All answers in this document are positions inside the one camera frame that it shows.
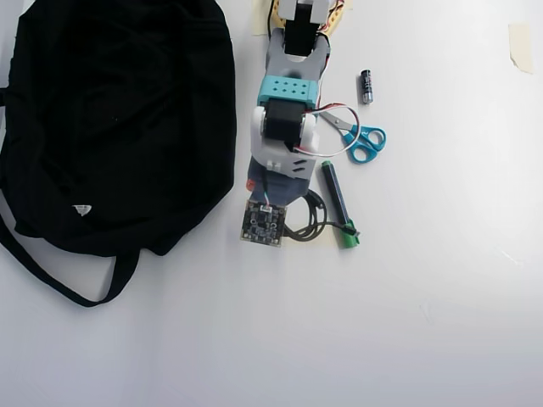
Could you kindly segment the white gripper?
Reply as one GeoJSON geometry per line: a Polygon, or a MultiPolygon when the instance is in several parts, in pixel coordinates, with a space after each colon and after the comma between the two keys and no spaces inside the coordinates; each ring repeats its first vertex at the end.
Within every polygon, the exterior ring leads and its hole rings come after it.
{"type": "Polygon", "coordinates": [[[316,159],[291,152],[284,142],[264,137],[266,110],[254,108],[251,125],[251,154],[246,189],[250,201],[264,203],[264,192],[271,205],[288,206],[304,197],[308,190],[316,159]]]}

